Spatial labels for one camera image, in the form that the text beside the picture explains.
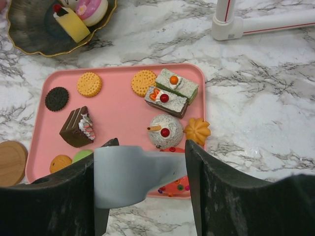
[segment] tray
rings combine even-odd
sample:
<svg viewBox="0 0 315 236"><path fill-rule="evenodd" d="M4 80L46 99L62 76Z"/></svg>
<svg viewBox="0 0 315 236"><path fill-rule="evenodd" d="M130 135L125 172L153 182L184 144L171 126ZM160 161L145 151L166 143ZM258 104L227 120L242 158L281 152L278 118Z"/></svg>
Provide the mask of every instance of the tray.
<svg viewBox="0 0 315 236"><path fill-rule="evenodd" d="M199 92L188 107L181 124L185 127L191 117L205 118L205 80L201 70L187 63L121 66L57 71L45 81L38 106L37 117L26 164L29 182L49 175L49 166L59 154L73 158L80 150L98 148L112 138L118 138L120 145L141 146L144 150L157 150L150 142L147 126L152 118L165 112L149 106L144 98L131 89L131 79L135 73L147 69L157 75L163 68L182 75L199 84ZM85 72L94 72L103 80L101 92L92 98L80 95L76 88L79 77ZM69 102L59 112L51 112L45 107L45 96L54 87L64 87L69 91ZM96 139L94 143L81 148L67 144L59 131L72 110L87 106L93 121ZM185 136L178 145L185 148ZM154 191L148 196L167 197ZM189 198L190 192L173 198Z"/></svg>

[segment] gold bowl rim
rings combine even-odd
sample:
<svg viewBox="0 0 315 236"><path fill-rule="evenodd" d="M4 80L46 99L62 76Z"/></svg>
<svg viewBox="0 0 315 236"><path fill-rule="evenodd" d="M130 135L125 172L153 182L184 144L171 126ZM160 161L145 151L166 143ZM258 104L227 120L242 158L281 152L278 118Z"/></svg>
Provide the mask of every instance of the gold bowl rim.
<svg viewBox="0 0 315 236"><path fill-rule="evenodd" d="M19 49L20 51L22 51L22 52L23 52L24 54L26 54L26 55L41 54L42 56L44 56L44 57L46 57L46 58L51 58L51 57L55 57L55 56L58 56L58 55L69 54L69 53L71 53L72 51L76 50L77 48L79 48L79 47L81 47L81 46L83 46L83 45L89 43L89 42L91 41L91 39L93 38L95 32L98 31L98 30L100 30L101 28L104 28L104 27L107 25L107 23L109 22L110 18L111 18L112 15L113 15L115 9L117 8L117 1L118 1L118 0L115 0L115 5L114 5L112 11L109 13L106 22L105 22L102 26L96 28L93 32L91 32L90 35L89 35L89 38L88 38L85 42L82 42L82 43L78 44L77 46L75 46L74 48L72 48L70 51L55 53L55 54L51 54L51 55L46 55L46 54L44 54L44 53L42 53L42 52L40 52L40 51L33 52L33 53L27 53L27 52L25 52L22 48L20 48L20 47L18 47L18 46L15 45L14 40L13 40L13 39L11 38L11 36L10 36L11 22L10 22L9 17L8 17L9 11L10 11L10 8L11 8L12 1L13 1L13 0L10 1L9 7L8 7L8 11L7 11L7 13L6 13L6 19L7 19L8 23L9 23L8 37L9 37L9 39L11 40L11 42L12 42L12 44L13 44L13 47Z"/></svg>

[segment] red cherry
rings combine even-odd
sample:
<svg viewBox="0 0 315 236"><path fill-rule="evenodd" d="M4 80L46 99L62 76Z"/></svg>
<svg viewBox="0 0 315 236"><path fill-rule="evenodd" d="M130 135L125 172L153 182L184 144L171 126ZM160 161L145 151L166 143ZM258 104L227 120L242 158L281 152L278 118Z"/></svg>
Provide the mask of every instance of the red cherry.
<svg viewBox="0 0 315 236"><path fill-rule="evenodd" d="M54 12L58 13L62 7L60 4L55 4L53 8L54 8Z"/></svg>
<svg viewBox="0 0 315 236"><path fill-rule="evenodd" d="M168 102L169 96L164 93L161 95L161 97L159 99L161 100L161 102L165 103L165 102Z"/></svg>
<svg viewBox="0 0 315 236"><path fill-rule="evenodd" d="M167 129L167 128L163 128L162 130L161 130L161 135L162 135L162 137L168 137L169 136L169 134L170 134L170 132L169 132L169 129Z"/></svg>

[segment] red stripe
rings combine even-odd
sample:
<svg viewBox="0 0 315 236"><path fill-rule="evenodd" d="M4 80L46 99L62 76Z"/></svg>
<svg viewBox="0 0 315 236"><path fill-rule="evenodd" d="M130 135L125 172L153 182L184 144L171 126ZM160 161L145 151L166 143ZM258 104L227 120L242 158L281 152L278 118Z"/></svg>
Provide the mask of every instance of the red stripe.
<svg viewBox="0 0 315 236"><path fill-rule="evenodd" d="M230 8L230 3L231 3L231 0L228 0L227 9L226 9L226 13L225 13L225 19L224 19L225 22L226 22L227 15L228 15L228 9Z"/></svg>
<svg viewBox="0 0 315 236"><path fill-rule="evenodd" d="M247 31L244 33L255 33L255 32L267 31L267 30L279 30L279 29L286 29L286 28L291 28L291 27L310 26L310 25L315 25L315 22L307 23L307 24L301 24L301 25L294 25L294 26L284 26L284 27L277 27L277 28L270 28L270 29L253 30L253 31Z"/></svg>

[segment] scalloped bowl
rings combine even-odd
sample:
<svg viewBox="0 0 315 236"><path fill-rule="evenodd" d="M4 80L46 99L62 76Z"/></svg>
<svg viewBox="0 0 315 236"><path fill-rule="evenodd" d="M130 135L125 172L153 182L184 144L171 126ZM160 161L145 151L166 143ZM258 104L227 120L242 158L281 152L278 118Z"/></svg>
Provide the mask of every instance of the scalloped bowl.
<svg viewBox="0 0 315 236"><path fill-rule="evenodd" d="M67 54L87 44L94 33L106 26L117 0L108 0L108 9L104 18L89 27L90 34L79 43L75 43L53 17L53 5L57 0L11 0L7 12L9 22L8 36L13 46L27 55L41 54L54 57Z"/></svg>

